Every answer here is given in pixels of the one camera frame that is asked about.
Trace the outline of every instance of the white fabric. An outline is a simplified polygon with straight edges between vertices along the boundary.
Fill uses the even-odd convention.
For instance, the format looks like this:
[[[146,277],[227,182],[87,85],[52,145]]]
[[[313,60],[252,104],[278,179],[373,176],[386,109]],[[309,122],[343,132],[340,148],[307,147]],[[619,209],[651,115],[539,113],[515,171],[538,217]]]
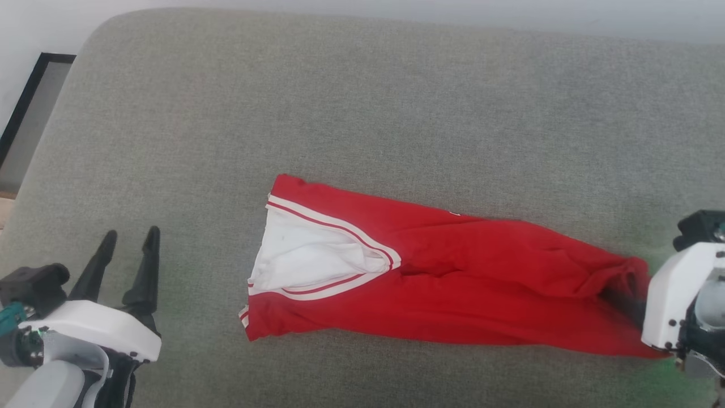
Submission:
[[[307,287],[355,274],[380,274],[390,261],[353,234],[268,206],[267,227],[249,283],[256,290]]]

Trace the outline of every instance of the red stripe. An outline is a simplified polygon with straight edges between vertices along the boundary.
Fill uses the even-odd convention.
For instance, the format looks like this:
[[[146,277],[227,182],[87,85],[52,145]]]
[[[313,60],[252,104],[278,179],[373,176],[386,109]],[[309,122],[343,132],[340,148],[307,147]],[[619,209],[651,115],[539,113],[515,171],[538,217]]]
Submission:
[[[337,228],[337,229],[342,229],[343,231],[348,232],[349,234],[352,234],[352,236],[354,236],[355,238],[357,238],[357,240],[360,241],[364,246],[366,246],[366,247],[368,247],[370,249],[379,250],[380,252],[384,253],[385,256],[388,257],[388,261],[390,261],[390,268],[392,269],[392,267],[393,267],[393,258],[385,250],[382,250],[380,248],[373,247],[372,245],[370,245],[367,242],[365,242],[358,234],[355,234],[354,232],[350,231],[349,229],[347,229],[345,227],[341,227],[339,225],[329,224],[327,222],[322,222],[322,221],[318,221],[316,219],[311,219],[310,217],[305,216],[305,215],[302,215],[302,214],[296,212],[295,210],[292,210],[290,208],[284,207],[284,206],[279,205],[277,203],[272,203],[271,201],[267,201],[267,204],[269,204],[269,205],[271,205],[273,207],[277,207],[277,208],[279,208],[281,210],[285,210],[285,211],[287,211],[289,213],[293,213],[294,215],[296,215],[296,216],[298,216],[300,218],[304,218],[304,219],[306,219],[308,221],[314,222],[315,224],[324,225],[326,227],[333,227],[333,228]]]
[[[287,293],[289,293],[291,295],[307,295],[308,293],[315,293],[315,292],[319,292],[321,290],[329,289],[330,287],[335,287],[337,285],[342,285],[343,283],[348,283],[348,282],[350,282],[352,280],[355,280],[355,279],[361,277],[362,275],[363,274],[357,274],[357,275],[355,275],[353,277],[349,277],[347,279],[343,279],[340,282],[331,283],[330,285],[325,285],[325,286],[317,287],[315,289],[310,289],[310,290],[300,290],[299,292],[297,292],[297,291],[287,290],[284,287],[282,288],[282,290],[284,290],[285,292],[287,292]]]

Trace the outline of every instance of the folded red clothing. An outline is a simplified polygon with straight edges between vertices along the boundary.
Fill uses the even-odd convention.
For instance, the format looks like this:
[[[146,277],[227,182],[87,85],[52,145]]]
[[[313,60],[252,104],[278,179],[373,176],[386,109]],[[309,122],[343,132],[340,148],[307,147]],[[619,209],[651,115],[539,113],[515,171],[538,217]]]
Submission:
[[[464,344],[662,357],[599,294],[645,295],[647,264],[523,221],[277,177],[240,313],[247,336],[337,327]]]

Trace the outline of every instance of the black frame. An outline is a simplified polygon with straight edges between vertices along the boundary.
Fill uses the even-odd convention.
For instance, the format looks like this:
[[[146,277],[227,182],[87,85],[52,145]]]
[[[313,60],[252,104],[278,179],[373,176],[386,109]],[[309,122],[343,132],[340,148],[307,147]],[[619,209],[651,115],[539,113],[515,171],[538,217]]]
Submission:
[[[25,84],[25,88],[22,90],[20,98],[17,100],[17,104],[15,105],[15,109],[12,111],[10,120],[7,122],[7,126],[5,126],[5,131],[3,132],[2,137],[0,137],[0,166],[2,166],[2,163],[5,161],[5,157],[7,157],[7,153],[10,151],[10,146],[15,140],[15,135],[20,129],[20,124],[28,111],[30,101],[33,100],[33,95],[36,94],[36,90],[38,89],[38,85],[43,78],[43,74],[45,73],[48,64],[50,62],[72,64],[73,60],[75,60],[75,55],[52,54],[49,52],[41,53],[38,61],[36,62],[36,66],[33,68],[33,72],[30,73],[30,77],[28,78],[28,82]]]

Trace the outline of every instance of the teal connector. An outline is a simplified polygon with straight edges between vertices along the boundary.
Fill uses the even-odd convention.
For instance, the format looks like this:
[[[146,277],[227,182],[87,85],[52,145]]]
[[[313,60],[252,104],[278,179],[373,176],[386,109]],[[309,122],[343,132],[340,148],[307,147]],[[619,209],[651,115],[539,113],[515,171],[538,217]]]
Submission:
[[[0,336],[17,329],[20,322],[28,320],[25,308],[20,302],[12,302],[0,311]]]

